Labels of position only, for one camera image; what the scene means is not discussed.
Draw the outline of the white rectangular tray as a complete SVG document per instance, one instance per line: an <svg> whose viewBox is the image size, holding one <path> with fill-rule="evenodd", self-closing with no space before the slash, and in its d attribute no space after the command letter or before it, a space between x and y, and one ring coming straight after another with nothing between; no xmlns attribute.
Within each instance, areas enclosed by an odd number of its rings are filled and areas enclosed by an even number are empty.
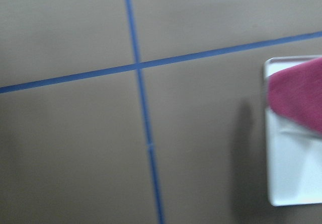
<svg viewBox="0 0 322 224"><path fill-rule="evenodd" d="M268 198L273 206L321 203L321 133L275 114L267 102L269 76L319 57L275 57L264 65Z"/></svg>

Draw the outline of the pink fleece cloth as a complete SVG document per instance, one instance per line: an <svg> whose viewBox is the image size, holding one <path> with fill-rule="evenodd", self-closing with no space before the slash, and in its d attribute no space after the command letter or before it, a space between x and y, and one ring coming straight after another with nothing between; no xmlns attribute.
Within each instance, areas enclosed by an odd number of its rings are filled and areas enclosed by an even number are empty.
<svg viewBox="0 0 322 224"><path fill-rule="evenodd" d="M321 58L269 76L267 102L275 114L321 133Z"/></svg>

